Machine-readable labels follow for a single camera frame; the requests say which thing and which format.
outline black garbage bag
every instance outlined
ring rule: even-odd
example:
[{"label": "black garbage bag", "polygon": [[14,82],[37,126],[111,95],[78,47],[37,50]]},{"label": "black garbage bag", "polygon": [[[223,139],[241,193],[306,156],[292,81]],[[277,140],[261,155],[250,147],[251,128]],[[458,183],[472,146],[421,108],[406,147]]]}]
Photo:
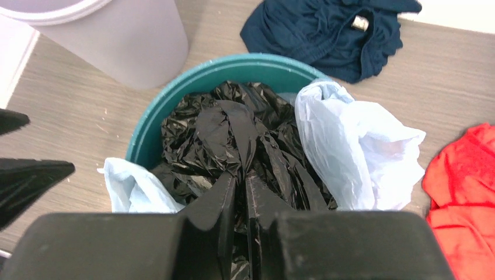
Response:
[{"label": "black garbage bag", "polygon": [[[163,163],[152,172],[178,202],[191,203],[223,172],[241,186],[254,172],[294,209],[337,207],[304,155],[294,107],[264,84],[224,82],[185,96],[163,121],[162,138]],[[245,188],[237,190],[235,231],[245,236]],[[243,239],[235,240],[232,279],[249,279]]]}]

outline light blue plastic bag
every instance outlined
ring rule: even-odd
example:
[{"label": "light blue plastic bag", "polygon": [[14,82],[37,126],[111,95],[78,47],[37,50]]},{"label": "light blue plastic bag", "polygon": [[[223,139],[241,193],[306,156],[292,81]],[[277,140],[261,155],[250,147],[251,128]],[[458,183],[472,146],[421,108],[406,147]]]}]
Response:
[{"label": "light blue plastic bag", "polygon": [[327,79],[303,88],[294,107],[304,152],[338,210],[398,210],[410,202],[424,175],[417,159],[425,132]]},{"label": "light blue plastic bag", "polygon": [[112,212],[172,214],[184,208],[160,180],[142,166],[109,157],[98,172],[105,176]]}]

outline red garment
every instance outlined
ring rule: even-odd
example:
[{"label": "red garment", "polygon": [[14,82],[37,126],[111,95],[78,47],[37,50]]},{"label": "red garment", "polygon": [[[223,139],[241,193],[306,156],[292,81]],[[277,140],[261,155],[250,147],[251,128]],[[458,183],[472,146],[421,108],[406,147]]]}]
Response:
[{"label": "red garment", "polygon": [[430,224],[459,280],[495,279],[495,126],[468,129],[434,158]]}]

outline laminate floor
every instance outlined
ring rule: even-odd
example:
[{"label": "laminate floor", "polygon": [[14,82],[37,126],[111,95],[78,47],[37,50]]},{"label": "laminate floor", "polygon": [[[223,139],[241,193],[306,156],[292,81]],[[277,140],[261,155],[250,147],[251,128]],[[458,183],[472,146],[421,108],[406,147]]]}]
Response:
[{"label": "laminate floor", "polygon": [[[258,0],[179,0],[189,69],[223,55],[244,53],[239,31]],[[426,131],[420,163],[429,161],[466,128],[495,123],[495,36],[403,21],[404,48],[376,78],[344,85],[360,100],[382,104],[404,124]],[[32,124],[0,138],[0,155],[75,163],[63,181],[0,233],[12,250],[24,230],[49,212],[109,211],[106,157],[125,157],[141,113],[159,89],[124,87],[49,39],[41,37],[8,109]],[[425,215],[429,198],[418,184],[406,210]]]}]

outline plastic bag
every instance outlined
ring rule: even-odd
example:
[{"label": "plastic bag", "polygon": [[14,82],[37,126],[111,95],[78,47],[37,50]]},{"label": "plastic bag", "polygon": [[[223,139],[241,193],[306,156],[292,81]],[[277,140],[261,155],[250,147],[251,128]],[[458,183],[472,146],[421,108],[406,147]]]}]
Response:
[{"label": "plastic bag", "polygon": [[338,210],[402,209],[424,175],[425,132],[405,127],[377,103],[355,101],[332,80],[316,80],[295,102],[302,146]]},{"label": "plastic bag", "polygon": [[98,172],[105,176],[112,212],[172,214],[184,208],[152,173],[137,164],[109,157]]},{"label": "plastic bag", "polygon": [[232,280],[248,280],[244,179],[254,174],[295,209],[327,211],[336,204],[307,162],[294,107],[261,83],[225,82],[189,94],[162,123],[163,163],[151,172],[189,204],[223,172],[236,176]]}]

